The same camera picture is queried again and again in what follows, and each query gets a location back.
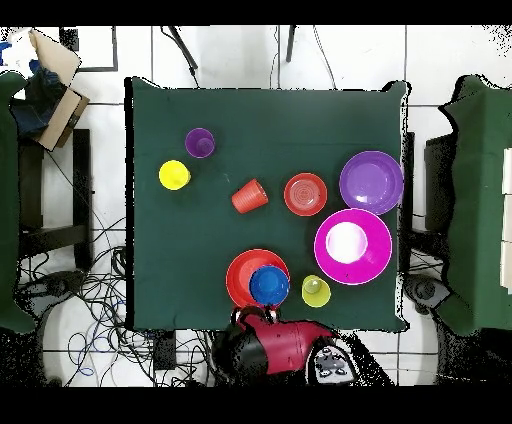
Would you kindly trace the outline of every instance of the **chair leg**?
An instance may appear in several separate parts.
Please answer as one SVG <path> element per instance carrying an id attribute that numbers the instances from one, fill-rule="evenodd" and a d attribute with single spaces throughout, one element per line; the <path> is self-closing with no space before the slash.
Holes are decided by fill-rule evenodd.
<path id="1" fill-rule="evenodd" d="M 92 266 L 91 142 L 88 129 L 73 130 L 73 225 L 84 228 L 85 237 L 74 245 L 75 265 L 83 271 Z"/>
<path id="2" fill-rule="evenodd" d="M 188 61 L 188 63 L 190 63 L 190 66 L 192 66 L 192 68 L 194 68 L 194 69 L 197 69 L 198 68 L 197 63 L 195 62 L 194 58 L 188 51 L 187 46 L 185 46 L 185 43 L 183 42 L 180 35 L 178 34 L 178 31 L 176 30 L 176 27 L 170 26 L 169 31 L 171 31 L 172 36 L 176 40 L 176 44 L 178 45 L 178 47 L 181 49 L 181 51 L 187 58 L 187 61 Z"/>
<path id="3" fill-rule="evenodd" d="M 288 63 L 292 61 L 292 51 L 293 51 L 293 40 L 295 38 L 295 28 L 297 28 L 297 25 L 290 25 L 290 29 L 288 31 L 288 48 L 286 49 L 286 61 Z"/>

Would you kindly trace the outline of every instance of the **orange cup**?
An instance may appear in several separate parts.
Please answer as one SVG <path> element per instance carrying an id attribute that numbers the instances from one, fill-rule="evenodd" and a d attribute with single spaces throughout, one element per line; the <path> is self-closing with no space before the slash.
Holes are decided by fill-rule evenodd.
<path id="1" fill-rule="evenodd" d="M 233 194 L 231 201 L 238 212 L 246 213 L 268 203 L 268 197 L 260 183 L 253 178 Z"/>

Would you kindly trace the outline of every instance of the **cardboard box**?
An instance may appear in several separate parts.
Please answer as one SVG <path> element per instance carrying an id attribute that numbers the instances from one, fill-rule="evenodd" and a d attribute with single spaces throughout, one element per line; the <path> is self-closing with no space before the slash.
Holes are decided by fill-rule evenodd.
<path id="1" fill-rule="evenodd" d="M 42 32 L 32 29 L 29 34 L 41 65 L 55 72 L 60 82 L 68 87 L 48 123 L 48 128 L 34 139 L 48 150 L 53 150 L 55 146 L 64 146 L 89 103 L 87 97 L 69 88 L 81 60 L 76 53 Z"/>

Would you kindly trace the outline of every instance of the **red plate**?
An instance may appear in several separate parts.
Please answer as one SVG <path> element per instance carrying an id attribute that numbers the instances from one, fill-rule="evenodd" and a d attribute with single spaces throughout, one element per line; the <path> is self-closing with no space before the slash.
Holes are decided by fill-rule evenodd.
<path id="1" fill-rule="evenodd" d="M 259 306 L 249 292 L 249 280 L 258 268 L 264 265 L 274 265 L 281 269 L 288 280 L 290 273 L 284 261 L 270 250 L 252 249 L 238 255 L 226 273 L 226 287 L 229 296 L 237 306 L 243 308 L 247 305 Z"/>
<path id="2" fill-rule="evenodd" d="M 314 215 L 327 202 L 327 187 L 315 174 L 304 172 L 295 175 L 284 188 L 284 202 L 296 215 Z"/>

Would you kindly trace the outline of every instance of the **blue object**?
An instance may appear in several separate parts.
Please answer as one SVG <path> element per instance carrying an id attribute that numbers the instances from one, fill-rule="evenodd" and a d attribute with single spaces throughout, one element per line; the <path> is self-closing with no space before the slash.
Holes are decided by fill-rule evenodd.
<path id="1" fill-rule="evenodd" d="M 0 66 L 3 66 L 4 61 L 2 60 L 2 50 L 8 49 L 11 47 L 11 43 L 8 43 L 7 41 L 2 41 L 0 43 Z"/>
<path id="2" fill-rule="evenodd" d="M 30 62 L 28 62 L 28 67 L 32 71 L 33 74 L 37 72 L 41 64 L 39 63 L 39 60 L 31 59 Z"/>
<path id="3" fill-rule="evenodd" d="M 249 281 L 249 291 L 262 305 L 278 305 L 288 295 L 290 283 L 286 274 L 275 266 L 262 266 Z"/>

